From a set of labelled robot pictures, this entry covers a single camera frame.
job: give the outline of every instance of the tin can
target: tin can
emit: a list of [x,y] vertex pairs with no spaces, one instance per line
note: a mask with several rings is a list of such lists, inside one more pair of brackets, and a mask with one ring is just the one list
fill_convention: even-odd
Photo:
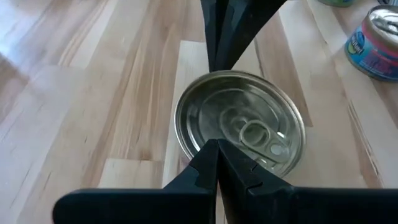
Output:
[[296,166],[305,145],[303,119],[292,100],[240,71],[217,71],[191,83],[177,103],[175,131],[189,159],[207,140],[227,139],[280,177]]
[[355,0],[318,0],[324,4],[337,7],[348,7],[354,3]]
[[345,44],[349,61],[370,77],[398,81],[398,7],[371,9]]

